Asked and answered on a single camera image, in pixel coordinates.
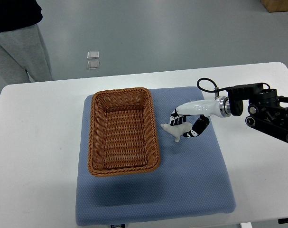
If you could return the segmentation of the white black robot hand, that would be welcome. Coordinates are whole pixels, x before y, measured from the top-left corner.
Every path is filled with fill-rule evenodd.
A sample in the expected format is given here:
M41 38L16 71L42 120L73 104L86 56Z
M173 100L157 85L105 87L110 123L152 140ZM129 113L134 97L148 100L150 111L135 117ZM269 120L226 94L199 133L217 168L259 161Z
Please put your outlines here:
M178 126L186 122L187 116L199 115L199 118L192 126L191 130L183 133L184 137L197 137L209 125L208 117L215 115L225 117L223 115L224 108L220 105L220 100L201 100L191 101L178 106L170 115L169 124Z

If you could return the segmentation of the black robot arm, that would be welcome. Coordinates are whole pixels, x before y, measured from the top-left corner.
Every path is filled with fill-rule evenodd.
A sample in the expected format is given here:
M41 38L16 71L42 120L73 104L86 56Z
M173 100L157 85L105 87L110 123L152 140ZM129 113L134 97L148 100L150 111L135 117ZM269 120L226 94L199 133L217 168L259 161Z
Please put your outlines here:
M248 100L249 116L245 123L252 129L270 135L288 143L288 107L281 103L288 103L288 97L278 96L277 90L267 83L254 83L218 88L209 78L200 78L197 87L207 93L215 93L219 97L220 91L226 91L228 99L220 105L220 111L233 116L240 116L243 112L243 101Z

